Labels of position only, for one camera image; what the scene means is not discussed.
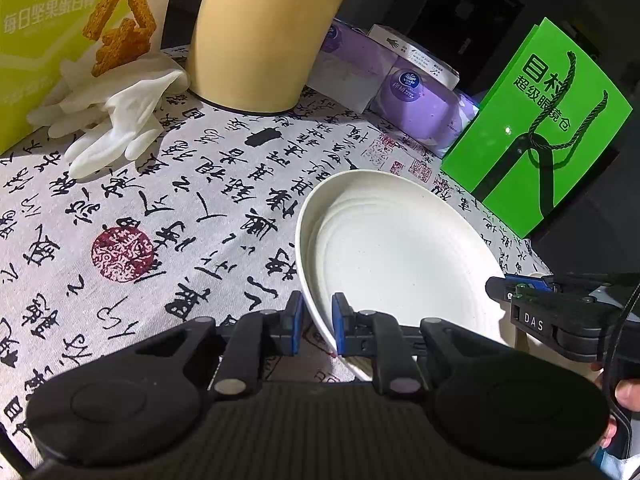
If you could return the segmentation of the cream white plate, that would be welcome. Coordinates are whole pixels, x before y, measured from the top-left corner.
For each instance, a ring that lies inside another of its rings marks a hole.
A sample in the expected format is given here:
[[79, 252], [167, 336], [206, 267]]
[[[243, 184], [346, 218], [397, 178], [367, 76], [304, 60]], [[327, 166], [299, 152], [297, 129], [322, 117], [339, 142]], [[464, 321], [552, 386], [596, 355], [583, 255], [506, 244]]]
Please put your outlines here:
[[486, 294], [502, 271], [454, 208], [421, 185], [375, 170], [349, 170], [317, 185], [295, 230], [296, 269], [314, 325], [337, 352], [332, 297], [405, 326], [443, 318], [512, 347], [506, 308]]

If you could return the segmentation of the green paper bag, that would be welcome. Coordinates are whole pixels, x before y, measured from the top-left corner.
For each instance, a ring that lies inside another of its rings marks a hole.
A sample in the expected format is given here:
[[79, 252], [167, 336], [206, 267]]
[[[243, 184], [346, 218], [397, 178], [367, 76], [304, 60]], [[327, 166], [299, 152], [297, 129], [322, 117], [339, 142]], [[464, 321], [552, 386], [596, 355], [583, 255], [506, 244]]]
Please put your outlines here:
[[525, 236], [587, 173], [630, 113], [606, 73], [545, 18], [488, 90], [442, 171]]

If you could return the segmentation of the calligraphy print tablecloth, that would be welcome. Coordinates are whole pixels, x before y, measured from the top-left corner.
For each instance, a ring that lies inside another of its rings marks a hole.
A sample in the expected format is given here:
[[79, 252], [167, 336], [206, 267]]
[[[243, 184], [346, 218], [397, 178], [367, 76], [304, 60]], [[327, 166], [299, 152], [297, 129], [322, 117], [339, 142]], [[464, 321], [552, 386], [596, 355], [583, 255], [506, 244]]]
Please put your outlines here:
[[321, 181], [375, 169], [453, 206], [506, 273], [546, 273], [516, 236], [389, 122], [305, 90], [288, 114], [239, 115], [189, 93], [160, 103], [135, 162], [70, 177], [70, 138], [38, 130], [1, 156], [1, 426], [32, 463], [26, 422], [50, 377], [202, 314], [281, 307], [299, 281], [296, 214]]

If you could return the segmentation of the small white box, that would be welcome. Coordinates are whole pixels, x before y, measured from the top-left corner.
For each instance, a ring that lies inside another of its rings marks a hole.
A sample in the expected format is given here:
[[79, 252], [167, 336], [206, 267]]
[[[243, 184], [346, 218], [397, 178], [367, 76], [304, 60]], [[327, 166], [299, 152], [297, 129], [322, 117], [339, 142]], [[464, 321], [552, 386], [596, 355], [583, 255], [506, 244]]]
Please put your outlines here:
[[400, 58], [420, 68], [422, 72], [430, 75], [447, 89], [454, 90], [457, 87], [460, 75], [454, 68], [396, 30], [374, 24], [368, 36], [381, 46], [395, 52]]

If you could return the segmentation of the purple tissue pack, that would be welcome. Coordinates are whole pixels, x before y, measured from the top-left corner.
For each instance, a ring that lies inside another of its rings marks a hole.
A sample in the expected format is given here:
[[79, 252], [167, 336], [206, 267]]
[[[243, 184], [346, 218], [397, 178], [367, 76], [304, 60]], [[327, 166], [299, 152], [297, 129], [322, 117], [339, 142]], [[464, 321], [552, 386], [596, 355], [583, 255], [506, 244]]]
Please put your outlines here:
[[335, 20], [307, 86], [361, 114], [370, 110], [444, 157], [478, 113], [457, 87], [449, 90], [364, 32]]

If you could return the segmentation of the white rubber gloves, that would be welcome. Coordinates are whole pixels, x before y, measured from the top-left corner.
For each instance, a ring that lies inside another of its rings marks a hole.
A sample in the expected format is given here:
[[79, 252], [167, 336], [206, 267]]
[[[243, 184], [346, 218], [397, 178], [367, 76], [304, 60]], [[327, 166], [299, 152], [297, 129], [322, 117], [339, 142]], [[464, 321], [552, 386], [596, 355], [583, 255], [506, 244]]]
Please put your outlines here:
[[26, 115], [29, 125], [46, 127], [51, 139], [84, 134], [64, 154], [68, 174], [83, 179], [119, 158], [132, 162], [163, 131], [154, 115], [166, 94], [188, 90], [186, 71], [168, 55], [152, 52], [93, 77], [67, 58], [60, 64], [58, 102]]

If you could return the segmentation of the yellow thermos jug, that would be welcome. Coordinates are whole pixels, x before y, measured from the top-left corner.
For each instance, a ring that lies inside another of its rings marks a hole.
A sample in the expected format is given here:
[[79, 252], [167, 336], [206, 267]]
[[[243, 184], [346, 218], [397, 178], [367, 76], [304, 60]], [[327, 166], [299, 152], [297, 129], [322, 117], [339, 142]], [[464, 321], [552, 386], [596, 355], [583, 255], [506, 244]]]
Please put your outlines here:
[[186, 70], [201, 100], [246, 114], [292, 110], [343, 0], [202, 0]]

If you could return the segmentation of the yellow-green snack box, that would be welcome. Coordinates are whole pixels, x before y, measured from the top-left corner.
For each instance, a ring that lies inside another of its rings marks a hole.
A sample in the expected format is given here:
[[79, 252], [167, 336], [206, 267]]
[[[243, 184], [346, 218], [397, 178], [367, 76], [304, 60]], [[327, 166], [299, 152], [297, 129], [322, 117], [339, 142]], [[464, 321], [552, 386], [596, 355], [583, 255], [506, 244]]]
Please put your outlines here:
[[93, 79], [160, 48], [169, 0], [1, 0], [1, 148], [32, 132], [27, 116]]

